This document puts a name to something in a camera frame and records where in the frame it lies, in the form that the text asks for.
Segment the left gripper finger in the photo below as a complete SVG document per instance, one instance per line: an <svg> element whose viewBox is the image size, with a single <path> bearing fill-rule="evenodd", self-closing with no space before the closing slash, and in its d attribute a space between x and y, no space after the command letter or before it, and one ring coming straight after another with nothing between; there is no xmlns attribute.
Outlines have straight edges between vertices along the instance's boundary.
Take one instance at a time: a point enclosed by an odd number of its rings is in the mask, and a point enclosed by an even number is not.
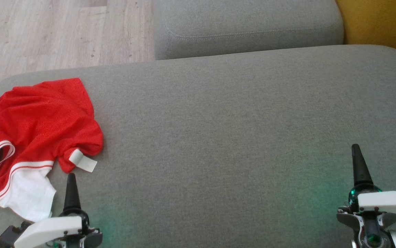
<svg viewBox="0 0 396 248"><path fill-rule="evenodd" d="M67 176L67 187L63 212L68 212L70 210L81 210L79 191L74 173L69 173Z"/></svg>

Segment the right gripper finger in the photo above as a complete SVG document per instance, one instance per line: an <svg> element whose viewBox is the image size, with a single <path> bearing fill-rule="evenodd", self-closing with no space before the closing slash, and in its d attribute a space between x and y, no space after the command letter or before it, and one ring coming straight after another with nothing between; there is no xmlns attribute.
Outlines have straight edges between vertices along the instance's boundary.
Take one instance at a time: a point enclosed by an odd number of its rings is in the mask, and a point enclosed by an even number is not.
<svg viewBox="0 0 396 248"><path fill-rule="evenodd" d="M353 182L354 187L372 188L373 180L370 176L368 166L363 157L362 151L358 144L351 146L351 155L353 163Z"/></svg>

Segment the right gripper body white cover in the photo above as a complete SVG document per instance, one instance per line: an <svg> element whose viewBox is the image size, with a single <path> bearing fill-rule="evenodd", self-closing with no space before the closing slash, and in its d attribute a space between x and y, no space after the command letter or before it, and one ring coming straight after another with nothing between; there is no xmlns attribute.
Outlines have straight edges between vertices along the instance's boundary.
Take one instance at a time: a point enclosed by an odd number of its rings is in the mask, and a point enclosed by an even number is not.
<svg viewBox="0 0 396 248"><path fill-rule="evenodd" d="M357 190L349 193L349 205L356 212L374 211L396 214L396 190Z"/></svg>

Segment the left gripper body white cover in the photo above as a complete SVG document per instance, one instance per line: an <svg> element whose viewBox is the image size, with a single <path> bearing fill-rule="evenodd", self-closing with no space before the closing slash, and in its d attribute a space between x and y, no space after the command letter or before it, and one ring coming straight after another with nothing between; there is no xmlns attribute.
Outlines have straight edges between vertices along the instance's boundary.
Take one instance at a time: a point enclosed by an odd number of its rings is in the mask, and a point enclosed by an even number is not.
<svg viewBox="0 0 396 248"><path fill-rule="evenodd" d="M53 248L98 248L103 242L100 229L90 227L88 214L77 208L34 223L14 242L15 248L34 248L52 243Z"/></svg>

